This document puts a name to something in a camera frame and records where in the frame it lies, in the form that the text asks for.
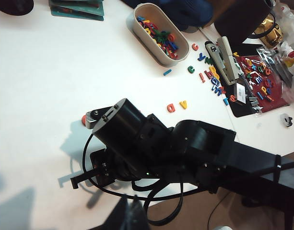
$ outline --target silver stapler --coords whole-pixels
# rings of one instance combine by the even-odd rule
[[[216,45],[213,43],[208,43],[205,47],[216,64],[224,81],[227,85],[233,85],[238,79],[238,69],[233,59],[228,38],[226,36],[220,37],[217,42],[219,48],[216,48]]]

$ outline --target screw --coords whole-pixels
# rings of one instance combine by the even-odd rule
[[[105,115],[102,116],[102,119],[103,119],[104,122],[107,122],[108,121],[108,118]]]

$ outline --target table surface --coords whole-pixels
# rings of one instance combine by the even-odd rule
[[[167,127],[201,120],[235,130],[240,143],[280,155],[294,151],[294,124],[285,128],[279,121],[287,113],[294,122],[294,104],[236,118],[224,95],[211,92],[209,80],[201,82],[198,73],[208,65],[197,61],[199,52],[206,53],[200,31],[183,33],[199,51],[191,49],[163,76],[167,68],[131,30],[132,9],[121,1],[104,1],[104,9],[104,22],[53,17],[46,0],[35,0],[26,16],[0,12],[0,229],[76,230],[103,223],[118,197],[86,183],[73,190],[70,178],[82,173],[82,149],[91,133],[82,115],[125,97]],[[186,110],[178,104],[183,100]],[[94,138],[89,150],[103,147]],[[109,189],[134,194],[129,183]],[[178,190],[173,184],[159,196]]]

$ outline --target cable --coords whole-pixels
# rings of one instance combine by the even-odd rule
[[[91,140],[91,138],[93,137],[93,134],[90,135],[90,137],[87,139],[84,150],[83,150],[83,157],[82,157],[82,168],[84,173],[87,172],[86,170],[86,166],[85,166],[85,158],[86,158],[86,151],[87,151],[87,147],[89,145],[89,142]],[[115,195],[115,196],[119,196],[119,197],[123,197],[125,196],[127,199],[138,199],[138,200],[144,200],[146,201],[148,198],[147,197],[142,197],[142,196],[133,196],[133,195],[124,195],[122,193],[116,193],[110,190],[107,190],[101,186],[99,186],[92,178],[88,178],[88,180],[90,181],[90,183],[92,183],[95,187],[97,187],[98,189],[102,190],[105,193],[109,193],[111,195]],[[188,192],[183,193],[183,196],[188,196],[191,194],[195,194],[195,193],[199,193],[199,192],[203,192],[206,189],[201,189],[201,188],[196,188],[193,190],[190,190]],[[150,199],[150,201],[163,201],[163,200],[170,200],[170,199],[174,199],[174,198],[179,198],[181,197],[181,193],[178,194],[174,194],[174,195],[167,195],[167,196],[161,196],[161,197],[155,197]]]
[[[159,181],[162,181],[162,182],[160,184],[157,184],[157,186],[148,194],[148,198],[150,198],[150,199],[153,198],[158,192],[160,192],[166,186],[169,185],[169,183],[167,183],[163,179],[160,179]],[[181,175],[180,175],[180,190],[181,190],[181,196],[180,196],[179,203],[178,203],[177,207],[175,208],[175,210],[168,217],[166,217],[162,220],[148,219],[148,222],[150,224],[155,225],[155,226],[162,226],[162,225],[168,224],[179,214],[179,212],[182,208],[182,205],[183,205],[183,181],[182,181]],[[143,208],[145,209],[146,215],[148,215],[148,207],[150,205],[150,199],[145,201],[145,203],[143,204]]]
[[[141,187],[141,186],[136,185],[135,181],[131,181],[132,189],[137,192],[146,192],[146,191],[153,190],[157,186],[157,184],[159,184],[159,183],[160,183],[160,180],[158,180],[157,182],[155,182],[151,185]]]
[[[210,229],[210,227],[209,227],[209,224],[210,224],[210,220],[211,220],[211,217],[212,217],[212,215],[213,215],[213,213],[214,213],[214,211],[216,210],[216,208],[220,205],[220,203],[229,195],[231,193],[231,191],[229,191],[219,202],[218,202],[218,204],[215,206],[215,208],[213,209],[213,211],[210,213],[210,215],[209,215],[209,219],[208,219],[208,230]]]

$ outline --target orange letter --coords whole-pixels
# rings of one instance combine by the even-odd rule
[[[167,110],[168,110],[168,112],[173,113],[175,111],[174,104],[169,104],[167,106]]]

